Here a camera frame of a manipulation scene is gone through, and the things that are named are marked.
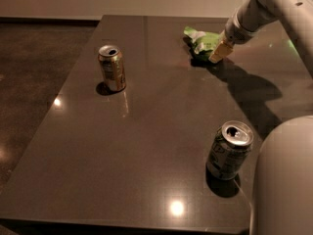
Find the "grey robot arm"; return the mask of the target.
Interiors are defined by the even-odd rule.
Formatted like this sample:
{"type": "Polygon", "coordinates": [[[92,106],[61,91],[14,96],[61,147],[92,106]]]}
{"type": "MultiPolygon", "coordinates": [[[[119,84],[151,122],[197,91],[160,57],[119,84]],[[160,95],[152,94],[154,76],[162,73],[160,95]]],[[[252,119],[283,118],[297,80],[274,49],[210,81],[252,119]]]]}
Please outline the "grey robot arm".
{"type": "Polygon", "coordinates": [[[249,235],[313,235],[312,0],[248,0],[225,25],[209,59],[217,63],[264,25],[281,23],[293,48],[270,58],[266,73],[283,86],[290,119],[264,140],[257,158],[249,235]]]}

